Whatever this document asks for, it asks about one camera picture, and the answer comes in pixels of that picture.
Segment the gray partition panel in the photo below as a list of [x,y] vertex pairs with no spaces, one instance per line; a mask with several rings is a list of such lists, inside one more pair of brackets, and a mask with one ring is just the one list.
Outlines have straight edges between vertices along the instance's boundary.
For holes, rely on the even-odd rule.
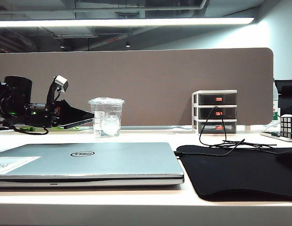
[[45,103],[52,77],[69,89],[62,98],[90,110],[96,97],[125,100],[122,125],[190,125],[191,93],[236,89],[237,123],[272,119],[273,53],[267,48],[0,54],[0,79],[33,81],[31,101]]

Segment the white desk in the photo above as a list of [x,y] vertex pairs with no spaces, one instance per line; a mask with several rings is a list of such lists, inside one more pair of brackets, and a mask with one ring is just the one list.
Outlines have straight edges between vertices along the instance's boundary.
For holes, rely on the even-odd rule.
[[[230,140],[278,144],[292,143],[238,131]],[[215,144],[223,137],[203,136]],[[122,132],[119,137],[95,139],[90,131],[50,132],[45,136],[0,132],[0,151],[29,143],[169,142],[200,145],[198,135]],[[168,187],[84,188],[0,191],[0,225],[292,225],[292,202],[208,202],[195,193],[187,175],[185,183]]]

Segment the clear plastic cup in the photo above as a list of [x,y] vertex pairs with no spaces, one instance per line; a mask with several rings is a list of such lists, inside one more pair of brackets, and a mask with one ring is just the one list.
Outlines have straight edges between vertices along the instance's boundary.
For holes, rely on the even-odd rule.
[[89,100],[91,111],[95,114],[93,130],[96,137],[118,136],[121,129],[122,106],[124,100],[97,97]]

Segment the black mouse pad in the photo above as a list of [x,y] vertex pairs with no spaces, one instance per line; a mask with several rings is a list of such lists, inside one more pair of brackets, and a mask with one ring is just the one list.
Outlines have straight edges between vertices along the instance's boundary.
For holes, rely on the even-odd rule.
[[[291,148],[275,148],[281,153]],[[185,145],[183,153],[224,154],[228,150]],[[208,201],[292,201],[292,169],[274,154],[247,149],[227,156],[186,154],[180,157],[192,185]]]

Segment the bottle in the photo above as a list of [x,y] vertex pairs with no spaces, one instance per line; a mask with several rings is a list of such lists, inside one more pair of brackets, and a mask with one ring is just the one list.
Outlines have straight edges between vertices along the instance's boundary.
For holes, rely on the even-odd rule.
[[274,83],[274,93],[273,93],[273,120],[272,124],[276,124],[280,122],[279,118],[280,114],[278,114],[278,90]]

